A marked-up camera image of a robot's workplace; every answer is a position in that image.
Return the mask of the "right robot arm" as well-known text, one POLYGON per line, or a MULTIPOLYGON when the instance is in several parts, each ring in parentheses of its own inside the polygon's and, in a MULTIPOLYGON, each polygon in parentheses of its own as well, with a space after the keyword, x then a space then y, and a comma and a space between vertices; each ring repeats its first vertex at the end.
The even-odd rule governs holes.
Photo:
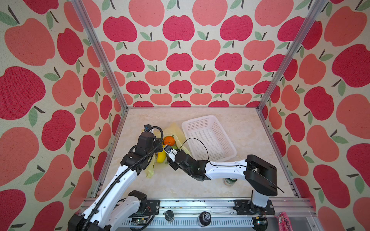
POLYGON ((234 209, 247 215, 274 215, 270 200, 278 194, 277 169, 272 164, 255 156, 248 155, 246 160, 237 162, 213 162, 196 160, 183 150, 165 146, 164 151, 170 166, 181 169, 198 181, 214 179, 246 180, 253 188, 251 199, 246 205, 236 203, 234 209))

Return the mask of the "yellow elongated toy fruit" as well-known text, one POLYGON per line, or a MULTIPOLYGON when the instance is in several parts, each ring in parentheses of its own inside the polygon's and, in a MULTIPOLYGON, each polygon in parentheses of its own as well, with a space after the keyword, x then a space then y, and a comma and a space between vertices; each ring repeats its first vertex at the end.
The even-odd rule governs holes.
POLYGON ((157 163, 163 163, 166 160, 166 156, 167 154, 165 151, 157 153, 157 163))

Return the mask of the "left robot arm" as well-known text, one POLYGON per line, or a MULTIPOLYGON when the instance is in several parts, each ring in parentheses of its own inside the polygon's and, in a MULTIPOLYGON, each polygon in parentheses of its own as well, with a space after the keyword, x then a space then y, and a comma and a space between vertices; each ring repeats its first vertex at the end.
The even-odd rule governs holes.
POLYGON ((68 222, 70 231, 115 231, 135 213, 146 210, 146 194, 132 191, 118 205, 123 193, 150 164, 156 153, 163 151, 163 130, 158 126, 144 126, 138 142, 126 154, 109 185, 81 214, 68 222))

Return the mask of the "yellow plastic bag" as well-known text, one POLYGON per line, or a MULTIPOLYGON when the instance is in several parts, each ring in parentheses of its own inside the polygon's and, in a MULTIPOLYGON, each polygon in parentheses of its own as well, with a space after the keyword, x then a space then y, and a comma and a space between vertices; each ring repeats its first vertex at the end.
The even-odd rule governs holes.
MULTIPOLYGON (((164 133, 164 140, 162 142, 162 146, 169 145, 172 148, 179 148, 184 141, 186 140, 185 134, 183 130, 179 127, 177 123, 172 123, 170 126, 163 130, 164 133)), ((165 163, 165 154, 161 155, 159 164, 165 163)), ((154 165, 158 163, 158 153, 155 153, 152 157, 149 165, 145 169, 145 174, 148 179, 152 178, 154 175, 154 165)))

